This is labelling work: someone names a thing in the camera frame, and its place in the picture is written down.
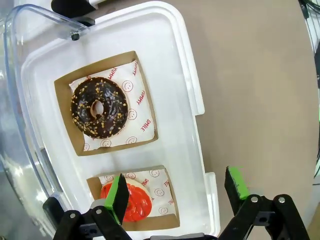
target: chocolate glazed donut with nuts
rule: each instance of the chocolate glazed donut with nuts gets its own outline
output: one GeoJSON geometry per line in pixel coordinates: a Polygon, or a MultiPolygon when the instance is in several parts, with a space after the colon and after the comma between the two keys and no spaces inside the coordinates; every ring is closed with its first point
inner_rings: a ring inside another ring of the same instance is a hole
{"type": "Polygon", "coordinates": [[[75,89],[71,113],[74,124],[84,134],[105,139],[124,127],[128,117],[127,99],[115,82],[104,77],[92,77],[75,89]],[[97,104],[102,104],[103,111],[96,112],[97,104]]]}

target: brown table surface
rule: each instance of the brown table surface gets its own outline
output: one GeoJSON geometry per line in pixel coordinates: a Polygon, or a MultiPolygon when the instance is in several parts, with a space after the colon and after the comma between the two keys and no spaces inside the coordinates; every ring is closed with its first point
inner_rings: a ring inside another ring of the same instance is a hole
{"type": "MultiPolygon", "coordinates": [[[[104,15],[145,0],[116,0],[104,15]]],[[[182,14],[205,114],[196,117],[206,172],[215,172],[221,231],[232,218],[225,168],[267,198],[289,194],[303,215],[318,144],[313,53],[297,0],[166,0],[182,14]]],[[[270,239],[256,227],[249,239],[270,239]]]]}

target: plastic container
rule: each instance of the plastic container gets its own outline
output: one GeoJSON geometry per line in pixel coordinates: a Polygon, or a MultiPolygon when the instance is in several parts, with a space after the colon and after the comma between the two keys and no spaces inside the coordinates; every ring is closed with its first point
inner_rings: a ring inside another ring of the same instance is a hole
{"type": "Polygon", "coordinates": [[[215,175],[205,175],[195,120],[195,115],[204,113],[204,105],[186,26],[173,6],[158,1],[139,4],[100,17],[89,28],[24,5],[11,12],[5,27],[1,115],[6,113],[3,122],[11,121],[12,127],[9,134],[1,125],[2,161],[22,202],[31,206],[29,213],[49,234],[55,231],[40,209],[48,196],[58,196],[65,209],[84,213],[93,201],[87,178],[164,165],[174,188],[180,227],[129,235],[133,239],[198,232],[218,235],[215,175]],[[48,26],[40,36],[34,36],[32,27],[20,27],[31,18],[48,26]],[[79,33],[80,39],[72,41],[72,33],[79,33]],[[60,114],[54,81],[132,50],[148,81],[159,139],[121,151],[77,156],[60,114]]]}

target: white plastic tray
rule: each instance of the white plastic tray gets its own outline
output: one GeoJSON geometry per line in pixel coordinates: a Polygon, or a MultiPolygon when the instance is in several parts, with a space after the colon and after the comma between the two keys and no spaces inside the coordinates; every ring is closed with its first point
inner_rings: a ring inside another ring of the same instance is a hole
{"type": "Polygon", "coordinates": [[[82,213],[93,201],[86,179],[101,173],[164,165],[170,175],[180,227],[129,232],[133,239],[220,231],[215,176],[205,177],[195,115],[204,112],[191,46],[181,14],[147,2],[96,20],[75,42],[56,39],[32,52],[21,70],[37,140],[49,155],[65,203],[82,213]],[[148,81],[159,139],[112,153],[79,157],[64,126],[54,81],[78,68],[135,50],[148,81]]]}

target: square cardboard box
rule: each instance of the square cardboard box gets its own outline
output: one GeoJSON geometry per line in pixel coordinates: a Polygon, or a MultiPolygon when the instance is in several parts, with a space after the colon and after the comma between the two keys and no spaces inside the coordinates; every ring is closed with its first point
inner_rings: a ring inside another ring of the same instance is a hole
{"type": "Polygon", "coordinates": [[[165,170],[166,176],[169,181],[170,192],[174,202],[175,214],[147,217],[143,220],[136,221],[136,222],[123,222],[122,227],[126,231],[152,231],[152,230],[178,228],[180,227],[180,219],[179,219],[177,200],[176,200],[175,192],[174,192],[170,177],[163,165],[148,167],[148,168],[141,168],[141,169],[130,170],[130,171],[108,172],[108,173],[99,174],[97,176],[88,178],[86,182],[88,183],[90,192],[94,200],[98,200],[100,199],[100,193],[103,187],[99,179],[99,177],[101,176],[113,175],[113,174],[119,175],[120,173],[125,175],[126,173],[137,173],[142,171],[153,171],[153,170],[162,170],[162,169],[165,170]]]}
{"type": "Polygon", "coordinates": [[[61,111],[61,115],[62,115],[62,119],[66,128],[66,131],[69,135],[72,146],[78,156],[90,156],[90,155],[96,155],[96,154],[109,153],[109,152],[118,151],[122,149],[133,148],[133,147],[151,143],[158,139],[155,110],[152,104],[152,99],[148,89],[146,77],[143,72],[143,68],[141,66],[141,63],[135,51],[129,51],[116,56],[108,57],[106,59],[94,62],[82,68],[79,68],[54,81],[54,87],[55,87],[56,97],[58,100],[59,108],[61,111]],[[77,128],[77,126],[73,123],[72,115],[70,112],[71,98],[72,98],[73,92],[69,84],[72,83],[74,80],[77,80],[95,73],[99,73],[104,70],[112,69],[124,64],[128,64],[135,60],[137,60],[139,65],[142,81],[145,87],[145,92],[147,95],[152,119],[154,122],[154,138],[148,141],[142,141],[142,142],[137,142],[132,144],[119,145],[119,146],[113,146],[113,147],[100,147],[95,150],[84,151],[85,139],[84,139],[83,132],[80,131],[77,128]]]}

